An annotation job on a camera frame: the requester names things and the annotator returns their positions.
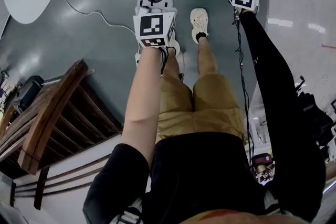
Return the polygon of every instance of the white sneaker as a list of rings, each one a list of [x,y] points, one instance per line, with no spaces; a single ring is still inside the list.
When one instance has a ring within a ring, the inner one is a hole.
[[[175,39],[175,30],[173,31],[172,37],[170,38],[169,47],[174,47],[175,48],[175,50],[176,50],[175,56],[177,56],[181,51],[180,43],[178,43]]]
[[[190,21],[191,24],[194,26],[193,30],[191,31],[191,35],[193,40],[198,44],[196,39],[196,35],[198,33],[205,33],[207,36],[209,35],[207,32],[208,28],[208,13],[203,8],[195,8],[190,13]]]

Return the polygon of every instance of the khaki shorts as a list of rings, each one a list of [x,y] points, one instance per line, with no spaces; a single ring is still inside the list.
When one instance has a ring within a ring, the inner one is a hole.
[[[230,83],[222,75],[200,78],[193,88],[170,76],[161,82],[161,103],[156,142],[180,134],[221,132],[245,141],[241,111]]]

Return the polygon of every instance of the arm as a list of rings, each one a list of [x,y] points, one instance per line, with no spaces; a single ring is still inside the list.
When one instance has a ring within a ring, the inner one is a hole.
[[[286,61],[253,12],[242,13],[240,20],[250,47],[276,161],[275,194],[282,209],[312,221],[320,208],[326,182],[322,154],[305,123]],[[295,183],[292,180],[295,174],[306,183]]]
[[[108,224],[146,190],[160,112],[160,51],[142,51],[126,108],[124,130],[83,206],[88,223]]]
[[[130,96],[120,143],[137,149],[151,166],[160,113],[160,51],[142,50]]]

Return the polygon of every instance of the black sock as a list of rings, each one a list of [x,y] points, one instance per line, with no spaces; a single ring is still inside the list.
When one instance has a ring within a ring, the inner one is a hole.
[[[205,38],[206,38],[206,34],[203,33],[203,32],[199,32],[199,33],[196,35],[196,40],[197,40],[197,42],[198,42],[198,40],[199,40],[201,37],[205,37]]]

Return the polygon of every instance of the black sleeve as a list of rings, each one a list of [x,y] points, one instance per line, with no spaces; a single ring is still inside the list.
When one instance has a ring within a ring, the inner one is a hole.
[[[252,12],[240,16],[264,102],[282,209],[312,221],[325,186],[325,165],[298,102],[292,73]]]
[[[118,144],[102,171],[93,180],[83,213],[90,224],[108,224],[146,190],[149,167],[132,146]]]

